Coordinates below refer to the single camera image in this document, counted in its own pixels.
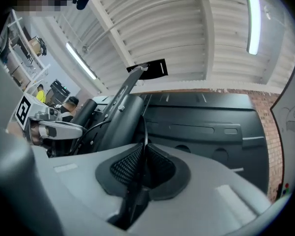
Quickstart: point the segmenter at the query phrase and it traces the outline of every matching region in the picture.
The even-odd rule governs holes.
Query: ceiling beam
[[[110,19],[100,0],[89,0],[88,5],[95,14],[96,18],[98,19],[99,23],[101,24],[104,30],[109,29],[113,25],[112,20]],[[132,56],[127,50],[116,28],[110,30],[109,39],[111,40],[113,46],[117,50],[117,53],[119,54],[124,65],[126,67],[135,65]]]
[[[214,35],[214,21],[209,0],[199,0],[200,11],[202,13],[203,24],[205,29],[205,71],[204,80],[210,80],[213,70],[214,52],[215,52],[215,35]]]
[[[73,61],[72,56],[65,48],[68,39],[53,17],[32,17],[31,23],[44,39],[47,50],[81,89],[84,89],[92,95],[97,95],[100,92],[108,92],[108,89],[98,78],[92,80],[88,74]]]

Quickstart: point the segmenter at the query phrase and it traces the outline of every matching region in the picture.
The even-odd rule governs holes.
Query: black cable
[[[103,124],[109,123],[109,122],[111,122],[111,121],[112,121],[112,119],[105,120],[105,121],[102,121],[102,122],[100,122],[99,124],[96,124],[96,125],[94,125],[93,127],[89,128],[89,129],[83,134],[83,136],[81,136],[81,137],[78,139],[76,145],[75,145],[74,148],[70,151],[70,154],[73,153],[73,152],[78,148],[78,146],[80,145],[82,139],[83,139],[83,138],[84,138],[84,137],[85,137],[90,131],[92,131],[93,129],[95,129],[95,128],[97,128],[97,127],[103,125]]]
[[[29,81],[28,84],[25,86],[25,89],[29,86],[29,84],[30,84],[30,81]]]
[[[143,125],[144,125],[144,147],[145,147],[146,145],[148,145],[148,127],[143,115],[141,115],[140,118],[143,120]]]
[[[18,65],[18,67],[11,73],[11,75],[13,75],[13,73],[19,68],[20,66]]]

